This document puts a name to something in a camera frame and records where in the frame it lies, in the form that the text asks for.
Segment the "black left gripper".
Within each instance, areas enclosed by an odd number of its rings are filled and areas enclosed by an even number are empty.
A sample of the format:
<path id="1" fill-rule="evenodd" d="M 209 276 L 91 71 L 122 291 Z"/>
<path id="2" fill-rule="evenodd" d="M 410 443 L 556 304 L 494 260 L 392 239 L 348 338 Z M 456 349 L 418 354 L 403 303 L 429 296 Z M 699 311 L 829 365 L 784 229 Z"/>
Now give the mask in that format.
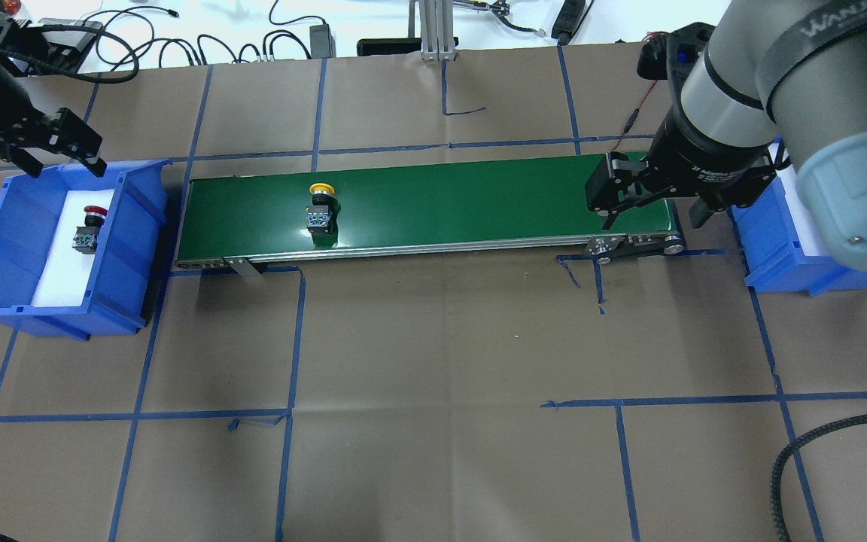
<path id="1" fill-rule="evenodd" d="M 45 114 L 30 103 L 0 105 L 0 160 L 13 163 L 31 178 L 39 178 L 44 165 L 28 148 L 72 158 L 102 178 L 108 164 L 99 156 L 101 144 L 100 134 L 69 108 Z"/>

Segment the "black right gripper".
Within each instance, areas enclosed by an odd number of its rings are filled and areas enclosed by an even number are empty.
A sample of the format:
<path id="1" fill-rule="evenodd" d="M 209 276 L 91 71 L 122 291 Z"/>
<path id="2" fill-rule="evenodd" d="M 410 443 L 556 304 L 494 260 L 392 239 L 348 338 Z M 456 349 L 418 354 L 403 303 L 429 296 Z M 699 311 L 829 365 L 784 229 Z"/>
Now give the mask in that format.
<path id="1" fill-rule="evenodd" d="M 643 157 L 606 152 L 586 182 L 586 202 L 604 218 L 602 229 L 612 230 L 620 212 L 661 199 L 695 198 L 689 223 L 701 229 L 729 207 L 755 203 L 778 169 L 767 145 L 716 143 L 683 114 L 668 113 Z"/>

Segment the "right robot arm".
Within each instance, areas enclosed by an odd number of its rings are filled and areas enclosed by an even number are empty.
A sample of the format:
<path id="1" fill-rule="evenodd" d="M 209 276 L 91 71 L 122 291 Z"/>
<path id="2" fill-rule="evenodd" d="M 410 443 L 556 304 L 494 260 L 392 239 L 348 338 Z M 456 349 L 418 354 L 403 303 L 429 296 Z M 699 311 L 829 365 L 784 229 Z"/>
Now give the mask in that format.
<path id="1" fill-rule="evenodd" d="M 733 1 L 715 26 L 648 38 L 637 74 L 671 107 L 646 155 L 610 151 L 585 185 L 606 229 L 633 207 L 694 198 L 693 227 L 752 205 L 778 165 L 830 257 L 867 272 L 867 1 Z"/>

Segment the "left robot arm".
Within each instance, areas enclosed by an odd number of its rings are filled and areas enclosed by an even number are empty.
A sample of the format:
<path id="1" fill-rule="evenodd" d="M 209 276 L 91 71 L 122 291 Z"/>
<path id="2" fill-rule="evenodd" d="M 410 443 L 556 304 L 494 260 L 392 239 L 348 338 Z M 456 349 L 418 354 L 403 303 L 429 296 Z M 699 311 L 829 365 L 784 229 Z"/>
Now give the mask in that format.
<path id="1" fill-rule="evenodd" d="M 20 64 L 40 75 L 75 76 L 63 64 L 55 64 L 55 45 L 47 35 L 68 30 L 63 25 L 37 25 L 15 20 L 0 11 L 0 161 L 10 163 L 37 178 L 44 164 L 31 150 L 62 155 L 80 163 L 95 176 L 106 173 L 99 156 L 102 137 L 69 108 L 45 113 L 33 103 L 20 83 Z"/>

